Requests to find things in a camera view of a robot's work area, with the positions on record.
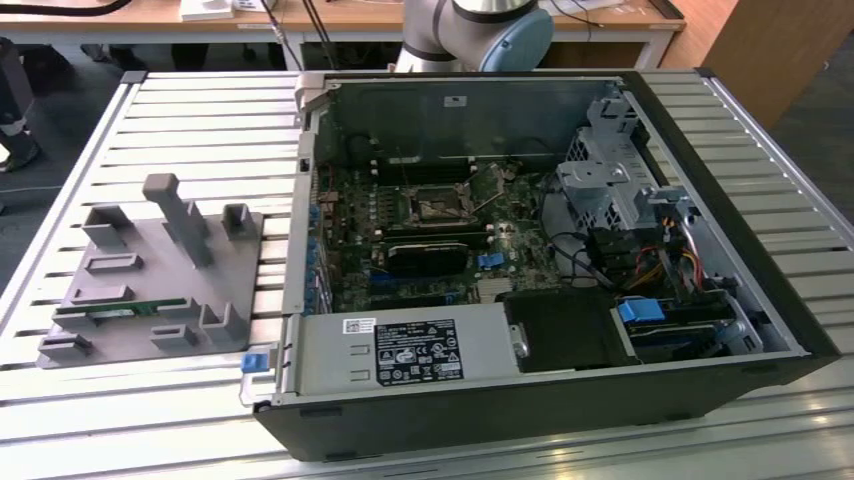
blue latch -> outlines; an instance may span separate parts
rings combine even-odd
[[[505,264],[505,254],[502,252],[491,253],[490,255],[478,256],[478,267],[492,268]]]
[[[665,320],[662,306],[654,298],[630,298],[617,307],[617,311],[623,323]]]
[[[240,360],[240,371],[243,373],[263,373],[270,370],[270,354],[246,353]]]

3d printed holder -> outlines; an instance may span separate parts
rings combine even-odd
[[[39,346],[41,368],[243,350],[250,338],[263,216],[243,204],[202,216],[172,174],[146,179],[160,219],[131,221],[92,208],[86,249],[56,325]]]

floor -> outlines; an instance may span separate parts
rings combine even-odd
[[[267,50],[252,45],[258,59],[243,59],[240,45],[211,48],[206,70],[263,70],[270,68]],[[95,63],[78,47],[57,48],[75,67],[74,80],[63,89],[35,102],[29,125],[45,155],[20,172],[0,175],[0,290],[5,287],[59,187],[86,146],[90,133],[110,102],[122,71]],[[152,71],[172,68],[168,46],[136,47],[138,56]],[[854,36],[829,68],[819,73],[798,102],[771,131],[849,219],[854,220]]]

power supply label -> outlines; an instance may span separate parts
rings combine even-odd
[[[374,340],[383,387],[464,378],[452,319],[376,325]]]

metal workbench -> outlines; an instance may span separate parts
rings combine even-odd
[[[120,85],[0,299],[0,477],[854,475],[854,232],[715,79],[645,76],[827,328],[838,362],[698,420],[316,464],[290,458],[240,405],[240,354],[39,370],[36,347],[88,242],[76,227],[104,203],[136,218],[158,216],[140,188],[155,172],[179,176],[179,193],[203,214],[236,200],[264,213],[252,343],[279,334],[296,76],[151,74]]]

